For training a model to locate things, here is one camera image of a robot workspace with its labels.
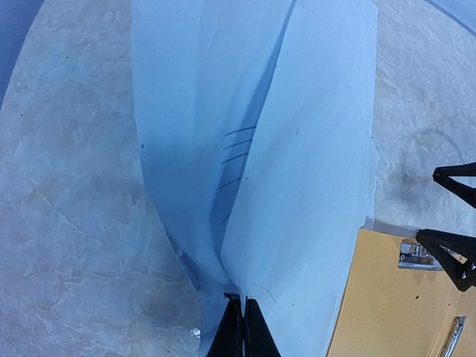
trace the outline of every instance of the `light blue paper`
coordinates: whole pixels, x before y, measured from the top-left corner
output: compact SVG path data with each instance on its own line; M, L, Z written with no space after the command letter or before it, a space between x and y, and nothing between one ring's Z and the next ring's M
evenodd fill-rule
M133 1L144 182L202 298L258 299L283 356L325 356L373 210L376 9Z
M0 0L0 109L10 76L43 0Z
M476 34L476 2L474 0L428 0L441 11Z

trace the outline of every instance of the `drawn line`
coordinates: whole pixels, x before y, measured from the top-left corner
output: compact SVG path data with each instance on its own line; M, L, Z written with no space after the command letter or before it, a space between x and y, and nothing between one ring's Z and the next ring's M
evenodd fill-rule
M224 184L224 185L220 186L220 187L218 188L218 191L220 191L222 188L227 187L229 184L233 184L234 182L237 182L237 181L239 181L239 180L241 180L241 179L242 179L242 178L240 177L240 178L237 178L236 180L230 181L230 182L228 182L227 184Z
M233 158L229 158L228 160L225 160L222 162L222 164L226 164L227 162L231 161L231 160L234 160L235 158L241 158L242 156L246 156L247 154L249 154L249 152L245 152L244 154L240 154L238 156L234 156Z
M223 151L225 151L226 149L230 149L231 147L237 147L238 145L241 145L241 144L251 143L252 141L253 141L253 139L250 139L250 140L247 140L247 141L242 141L241 143L236 143L236 144L230 145L229 147L224 148Z
M257 286L258 288L263 289L265 292L268 293L269 297L270 297L271 299L273 299L274 303L276 303L276 300L274 299L274 297L273 297L273 295L271 294L271 292L269 291L269 289L267 289L267 288L265 288L265 287L263 287L263 286L261 286L261 285L259 285L259 284L253 283L253 282L250 281L250 280L245 280L245 282L248 283L248 284Z
M222 220L222 225L226 222L228 218L230 218L231 213L229 213L223 220Z
M248 128L242 128L242 129L234 130L233 132L229 132L228 134L225 134L225 136L229 136L231 134L236 134L237 132L244 132L246 130L251 130L251 129L255 129L255 128L256 128L256 125L255 126L249 126Z

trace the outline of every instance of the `gray mottled floor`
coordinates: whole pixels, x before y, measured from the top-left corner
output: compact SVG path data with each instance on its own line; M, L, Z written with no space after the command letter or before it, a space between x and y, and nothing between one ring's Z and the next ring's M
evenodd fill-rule
M378 0L376 218L474 234L476 38ZM129 2L46 0L0 112L0 356L193 356L199 303L141 181Z

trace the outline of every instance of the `drawer handle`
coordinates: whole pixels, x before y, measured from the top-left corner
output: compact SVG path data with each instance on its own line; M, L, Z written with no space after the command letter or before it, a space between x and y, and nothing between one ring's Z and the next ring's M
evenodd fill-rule
M466 321L466 316L459 316L454 319L453 326L446 340L445 346L440 357L451 357L453 355L454 349L458 341L460 340L461 332L464 328L464 323Z
M457 254L446 249L453 257ZM411 270L442 271L443 267L421 244L413 239L400 242L399 268Z

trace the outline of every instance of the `metal latch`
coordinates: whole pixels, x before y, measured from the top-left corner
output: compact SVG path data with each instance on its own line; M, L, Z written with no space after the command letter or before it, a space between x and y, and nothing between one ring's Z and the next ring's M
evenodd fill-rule
M453 326L451 327L448 339L446 340L440 357L451 357L453 355L454 349L456 348L461 333L463 332L465 321L466 316L459 316L454 319Z
M455 254L448 249L446 250L455 257L458 256L458 254ZM443 267L438 263L438 260L428 253L428 251L416 240L412 239L404 239L400 243L399 268L430 271L443 270Z

